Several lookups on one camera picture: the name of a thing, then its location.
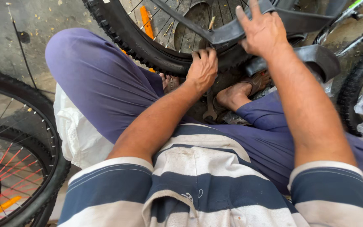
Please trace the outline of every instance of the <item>hand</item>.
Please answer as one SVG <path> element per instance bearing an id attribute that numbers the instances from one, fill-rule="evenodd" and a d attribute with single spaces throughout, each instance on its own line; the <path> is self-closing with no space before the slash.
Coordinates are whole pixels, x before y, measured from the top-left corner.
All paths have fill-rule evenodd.
<path id="1" fill-rule="evenodd" d="M 184 83 L 194 84 L 202 95 L 214 84 L 218 72 L 218 58 L 217 52 L 210 47 L 199 50 L 199 53 L 192 53 L 193 63 Z"/>
<path id="2" fill-rule="evenodd" d="M 267 60 L 274 51 L 291 48 L 286 39 L 284 24 L 278 13 L 262 15 L 257 0 L 249 0 L 249 5 L 252 20 L 249 20 L 241 6 L 236 7 L 236 17 L 246 33 L 246 38 L 239 41 L 245 51 Z"/>

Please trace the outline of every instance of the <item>bicycle frame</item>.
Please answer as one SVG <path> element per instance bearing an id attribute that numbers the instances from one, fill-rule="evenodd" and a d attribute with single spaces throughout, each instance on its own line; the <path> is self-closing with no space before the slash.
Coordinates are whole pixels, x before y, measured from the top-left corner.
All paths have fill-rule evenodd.
<path id="1" fill-rule="evenodd" d="M 323 45 L 327 39 L 327 37 L 346 19 L 354 18 L 356 20 L 360 20 L 363 18 L 363 14 L 359 13 L 359 10 L 363 8 L 363 0 L 357 0 L 355 3 L 350 5 L 345 11 L 343 11 L 336 20 L 334 20 L 330 26 L 322 29 L 320 33 L 316 36 L 313 44 Z M 348 44 L 345 48 L 335 53 L 337 57 L 343 57 L 351 50 L 356 48 L 360 43 L 363 43 L 363 34 L 359 36 L 357 39 L 353 40 L 350 44 Z"/>

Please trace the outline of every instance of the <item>left hand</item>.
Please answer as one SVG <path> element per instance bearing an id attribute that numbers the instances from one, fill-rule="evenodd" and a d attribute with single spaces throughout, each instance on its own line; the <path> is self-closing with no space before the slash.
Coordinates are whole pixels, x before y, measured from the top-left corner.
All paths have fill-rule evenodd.
<path id="1" fill-rule="evenodd" d="M 217 52 L 215 49 L 207 47 L 205 50 L 199 50 L 198 53 L 194 51 L 192 55 L 193 63 L 184 83 L 194 84 L 198 92 L 204 94 L 214 84 L 217 76 Z"/>

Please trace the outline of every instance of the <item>purple pants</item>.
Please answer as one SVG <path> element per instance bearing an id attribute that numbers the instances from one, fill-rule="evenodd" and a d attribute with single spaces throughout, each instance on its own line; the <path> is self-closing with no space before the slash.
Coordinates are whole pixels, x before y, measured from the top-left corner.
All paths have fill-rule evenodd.
<path id="1" fill-rule="evenodd" d="M 164 95 L 159 75 L 138 67 L 114 44 L 86 29 L 66 29 L 54 35 L 46 48 L 46 61 L 75 106 L 112 143 L 140 113 Z M 260 172 L 281 193 L 288 194 L 294 143 L 278 93 L 245 104 L 236 113 L 254 128 L 210 127 L 239 142 Z M 347 139 L 363 171 L 363 142 L 350 134 Z"/>

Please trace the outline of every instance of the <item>blue and white striped shirt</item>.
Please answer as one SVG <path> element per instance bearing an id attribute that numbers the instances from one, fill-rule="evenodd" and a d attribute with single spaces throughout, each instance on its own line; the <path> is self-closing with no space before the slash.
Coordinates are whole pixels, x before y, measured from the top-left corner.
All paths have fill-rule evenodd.
<path id="1" fill-rule="evenodd" d="M 363 173 L 316 161 L 290 176 L 292 203 L 243 147 L 199 124 L 179 125 L 153 157 L 98 163 L 69 181 L 60 227 L 363 226 Z"/>

